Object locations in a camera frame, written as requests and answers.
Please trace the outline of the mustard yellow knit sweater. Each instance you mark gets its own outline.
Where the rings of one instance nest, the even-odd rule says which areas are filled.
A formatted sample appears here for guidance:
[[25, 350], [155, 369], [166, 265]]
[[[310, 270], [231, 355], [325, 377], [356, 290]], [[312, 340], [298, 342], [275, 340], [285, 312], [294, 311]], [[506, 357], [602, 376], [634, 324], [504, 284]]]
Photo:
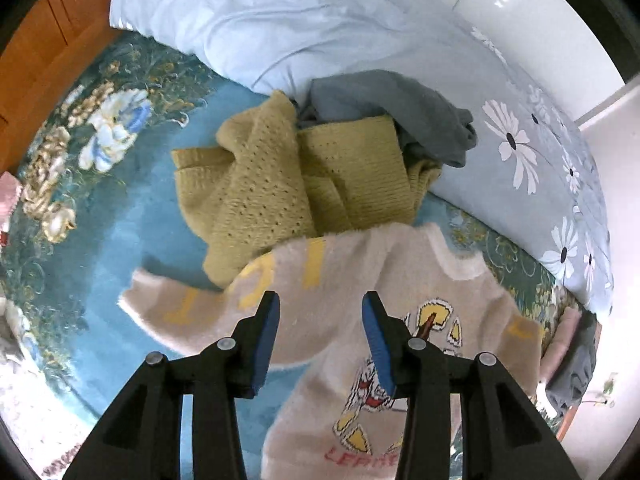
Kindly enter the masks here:
[[412, 223], [442, 172], [428, 157], [405, 162], [388, 116], [301, 129], [281, 92], [172, 160], [183, 219], [220, 288], [286, 240]]

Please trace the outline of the pink towel at edge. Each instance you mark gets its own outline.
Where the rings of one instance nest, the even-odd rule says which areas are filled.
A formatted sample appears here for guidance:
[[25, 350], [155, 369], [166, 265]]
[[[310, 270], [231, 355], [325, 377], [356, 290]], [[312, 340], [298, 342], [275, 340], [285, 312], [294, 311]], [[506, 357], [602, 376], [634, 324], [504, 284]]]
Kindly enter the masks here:
[[21, 192], [21, 182], [13, 174], [5, 171], [0, 178], [0, 222], [2, 226], [9, 221], [21, 197]]

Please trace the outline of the grey green garment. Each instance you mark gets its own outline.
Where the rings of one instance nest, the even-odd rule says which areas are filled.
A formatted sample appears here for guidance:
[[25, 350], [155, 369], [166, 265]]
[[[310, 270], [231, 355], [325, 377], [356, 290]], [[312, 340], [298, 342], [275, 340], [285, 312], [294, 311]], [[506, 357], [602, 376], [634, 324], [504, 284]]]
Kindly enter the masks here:
[[405, 163], [429, 158], [454, 168], [476, 147], [473, 115], [441, 93], [388, 70], [366, 70], [311, 81], [298, 109], [302, 128], [386, 115], [393, 119]]

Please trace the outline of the dark grey folded garment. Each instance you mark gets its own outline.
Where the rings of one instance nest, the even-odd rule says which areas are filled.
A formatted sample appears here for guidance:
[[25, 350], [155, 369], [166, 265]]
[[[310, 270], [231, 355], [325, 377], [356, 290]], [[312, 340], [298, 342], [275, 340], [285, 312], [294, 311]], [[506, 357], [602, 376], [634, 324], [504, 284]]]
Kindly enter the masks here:
[[586, 393], [597, 364], [597, 315], [582, 312], [560, 365], [546, 385], [546, 397], [556, 414], [565, 415]]

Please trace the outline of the teal floral bed sheet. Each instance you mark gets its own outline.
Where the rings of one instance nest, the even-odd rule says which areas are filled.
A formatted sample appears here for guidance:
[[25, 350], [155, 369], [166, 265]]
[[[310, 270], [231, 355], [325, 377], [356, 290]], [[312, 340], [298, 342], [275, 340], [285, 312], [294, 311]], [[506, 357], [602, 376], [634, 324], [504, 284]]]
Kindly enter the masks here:
[[[1, 379], [2, 415], [48, 478], [49, 457], [80, 439], [113, 399], [153, 338], [119, 307], [145, 270], [216, 290], [202, 269], [204, 243], [183, 220], [172, 148], [213, 140], [256, 94], [214, 75], [192, 56], [129, 35], [109, 47], [54, 111], [29, 150], [28, 176], [54, 151], [66, 160], [47, 217], [15, 209], [2, 252], [6, 308], [21, 319], [35, 373]], [[566, 308], [579, 302], [526, 250], [435, 192], [406, 226], [438, 226], [453, 252], [478, 252], [518, 313], [540, 325], [541, 355]], [[254, 402], [239, 406], [247, 474], [262, 478], [262, 448], [305, 365], [272, 367]]]

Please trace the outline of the white glossy wardrobe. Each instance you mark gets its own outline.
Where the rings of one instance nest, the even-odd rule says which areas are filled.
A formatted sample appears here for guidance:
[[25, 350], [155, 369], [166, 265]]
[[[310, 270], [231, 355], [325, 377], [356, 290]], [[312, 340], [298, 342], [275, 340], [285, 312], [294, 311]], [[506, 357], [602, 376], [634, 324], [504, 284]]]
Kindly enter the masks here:
[[638, 92], [566, 0], [440, 0], [517, 62], [575, 122], [596, 119]]

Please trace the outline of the wooden headboard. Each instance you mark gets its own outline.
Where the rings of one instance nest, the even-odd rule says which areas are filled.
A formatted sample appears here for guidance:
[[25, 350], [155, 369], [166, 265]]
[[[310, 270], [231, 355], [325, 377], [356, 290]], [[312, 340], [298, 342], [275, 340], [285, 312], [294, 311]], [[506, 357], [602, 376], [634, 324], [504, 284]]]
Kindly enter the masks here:
[[119, 35], [111, 0], [1, 0], [1, 169], [21, 162], [41, 123]]

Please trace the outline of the pink folded cloth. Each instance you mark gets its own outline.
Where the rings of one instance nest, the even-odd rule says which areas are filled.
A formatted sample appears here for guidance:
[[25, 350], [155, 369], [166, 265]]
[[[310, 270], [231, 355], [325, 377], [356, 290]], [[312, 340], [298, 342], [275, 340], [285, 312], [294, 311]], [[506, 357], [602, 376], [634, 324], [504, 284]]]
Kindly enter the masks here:
[[548, 384], [564, 360], [576, 333], [582, 311], [566, 308], [540, 362], [538, 382]]

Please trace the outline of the light blue floral quilt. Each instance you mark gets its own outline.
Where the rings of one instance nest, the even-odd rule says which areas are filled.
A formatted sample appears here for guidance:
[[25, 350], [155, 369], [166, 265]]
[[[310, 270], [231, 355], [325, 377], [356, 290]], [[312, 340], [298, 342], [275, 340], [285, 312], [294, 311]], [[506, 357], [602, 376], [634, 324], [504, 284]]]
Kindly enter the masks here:
[[390, 70], [469, 110], [476, 147], [434, 192], [608, 315], [613, 275], [598, 170], [574, 122], [439, 0], [111, 0], [113, 27], [197, 56], [250, 90], [308, 96], [318, 78]]

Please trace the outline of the cream fuzzy cartoon sweater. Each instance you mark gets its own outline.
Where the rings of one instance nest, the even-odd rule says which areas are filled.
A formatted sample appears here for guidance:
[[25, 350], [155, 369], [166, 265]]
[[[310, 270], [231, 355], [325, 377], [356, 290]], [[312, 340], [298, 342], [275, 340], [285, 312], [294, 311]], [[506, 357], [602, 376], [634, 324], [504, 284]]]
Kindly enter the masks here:
[[265, 479], [390, 479], [407, 405], [378, 380], [361, 321], [366, 292], [413, 335], [452, 356], [487, 351], [526, 393], [536, 389], [542, 333], [518, 313], [478, 252], [453, 252], [433, 223], [299, 238], [249, 263], [223, 292], [198, 290], [145, 270], [119, 297], [141, 328], [192, 356], [280, 298], [270, 363], [305, 365], [262, 448]]

